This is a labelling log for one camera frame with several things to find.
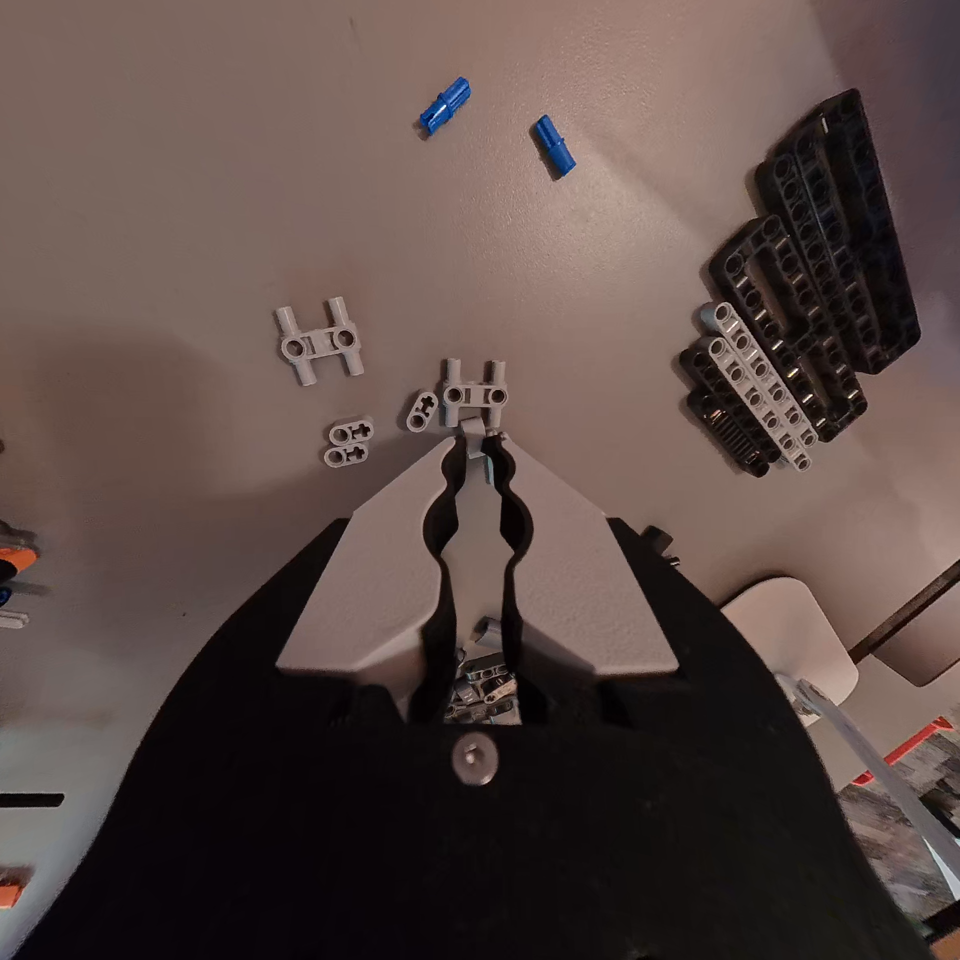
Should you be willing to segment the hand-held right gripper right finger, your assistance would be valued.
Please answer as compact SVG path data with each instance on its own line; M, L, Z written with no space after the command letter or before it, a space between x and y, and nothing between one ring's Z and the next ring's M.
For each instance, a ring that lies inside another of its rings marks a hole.
M520 720L593 722L602 685L674 676L677 656L606 513L505 434L496 491Z

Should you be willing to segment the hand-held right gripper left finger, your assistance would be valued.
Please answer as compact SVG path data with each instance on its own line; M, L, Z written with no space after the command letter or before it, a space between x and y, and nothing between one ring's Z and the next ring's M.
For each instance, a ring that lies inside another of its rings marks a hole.
M457 670L443 554L463 485L464 439L445 438L354 510L277 668L383 687L408 721L440 721Z

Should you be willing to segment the small grey lego axle piece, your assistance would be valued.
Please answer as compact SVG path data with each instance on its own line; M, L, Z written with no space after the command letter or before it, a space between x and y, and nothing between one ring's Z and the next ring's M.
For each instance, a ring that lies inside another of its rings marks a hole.
M459 430L465 444L465 454L468 462L480 464L483 467L486 485L495 485L495 467L490 456L484 451L483 444L488 437L488 428L482 415L462 418Z

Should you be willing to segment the grey lego H connector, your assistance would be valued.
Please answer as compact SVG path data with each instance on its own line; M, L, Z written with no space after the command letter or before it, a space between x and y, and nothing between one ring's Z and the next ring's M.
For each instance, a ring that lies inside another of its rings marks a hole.
M365 373L361 339L356 324L350 319L345 299L335 296L326 305L329 323L311 330L300 327L290 306L282 306L273 312L280 335L280 354L294 370L301 387L315 385L318 382L315 365L332 357L342 360L351 377Z
M439 395L443 424L456 428L464 409L481 411L488 434L500 430L502 412L509 401L505 361L488 361L485 379L468 381L462 376L462 362L458 358L446 358L443 362L444 378Z

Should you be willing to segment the pile of grey lego pieces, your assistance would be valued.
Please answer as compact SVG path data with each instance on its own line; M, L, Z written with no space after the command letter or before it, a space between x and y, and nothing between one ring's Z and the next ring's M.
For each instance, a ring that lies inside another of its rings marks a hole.
M447 725L519 726L517 677L501 652L464 660L443 715Z

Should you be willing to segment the long grey lego beam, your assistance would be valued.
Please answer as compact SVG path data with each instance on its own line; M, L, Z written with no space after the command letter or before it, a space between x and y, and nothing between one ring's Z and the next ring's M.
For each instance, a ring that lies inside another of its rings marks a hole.
M703 337L701 346L752 419L775 444L780 459L804 474L811 468L810 449L818 443L817 435L762 359L760 350L749 337L746 340L746 353L737 351L723 336Z
M707 353L726 384L775 443L781 458L805 472L818 435L746 323L728 302L702 306L700 318L711 334Z

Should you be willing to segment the stack of black lego beams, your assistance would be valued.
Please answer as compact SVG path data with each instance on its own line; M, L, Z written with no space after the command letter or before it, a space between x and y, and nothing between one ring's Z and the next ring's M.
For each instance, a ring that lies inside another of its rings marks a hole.
M862 377L921 339L905 259L861 93L817 104L754 171L760 215L706 265L816 431L837 439L868 409ZM702 336L678 356L688 411L726 458L762 478L784 465L714 366Z

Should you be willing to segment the blue lego pin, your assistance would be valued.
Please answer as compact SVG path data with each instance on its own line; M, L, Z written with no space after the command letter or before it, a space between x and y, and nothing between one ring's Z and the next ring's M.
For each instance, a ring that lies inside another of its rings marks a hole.
M563 179L575 169L576 160L549 115L543 114L535 121L531 134L554 180Z
M419 114L419 133L424 138L433 137L438 129L449 123L469 102L472 93L471 84L465 77L452 81L444 90L438 92L434 100Z

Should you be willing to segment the white chair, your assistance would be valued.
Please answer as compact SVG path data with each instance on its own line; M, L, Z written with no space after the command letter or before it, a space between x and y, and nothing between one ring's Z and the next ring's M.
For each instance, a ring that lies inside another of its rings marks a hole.
M721 612L781 680L806 680L835 705L855 690L858 666L809 587L776 576L756 582Z

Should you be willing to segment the dark wooden bar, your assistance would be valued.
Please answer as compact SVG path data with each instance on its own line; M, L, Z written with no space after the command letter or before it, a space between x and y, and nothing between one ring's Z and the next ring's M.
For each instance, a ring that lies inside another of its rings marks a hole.
M876 654L929 607L958 587L958 584L959 560L957 559L864 638L854 644L847 651L851 661L857 666L867 657Z

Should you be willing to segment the patterned rug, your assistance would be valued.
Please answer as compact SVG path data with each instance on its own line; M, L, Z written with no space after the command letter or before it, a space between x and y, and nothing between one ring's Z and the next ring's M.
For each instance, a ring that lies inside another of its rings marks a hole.
M959 837L959 737L939 733L891 766L924 808ZM937 856L873 774L865 771L838 794L862 851L887 892L942 958L958 958L958 876Z

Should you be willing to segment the red frame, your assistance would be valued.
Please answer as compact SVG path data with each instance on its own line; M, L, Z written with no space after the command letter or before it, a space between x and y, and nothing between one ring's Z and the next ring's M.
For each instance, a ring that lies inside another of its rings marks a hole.
M919 731L914 733L907 740L903 741L894 750L891 750L889 753L887 753L886 756L883 757L883 762L887 766L894 766L903 758L907 757L920 746L928 742L930 738L946 732L954 733L954 724L946 716L938 716L926 726L922 727Z

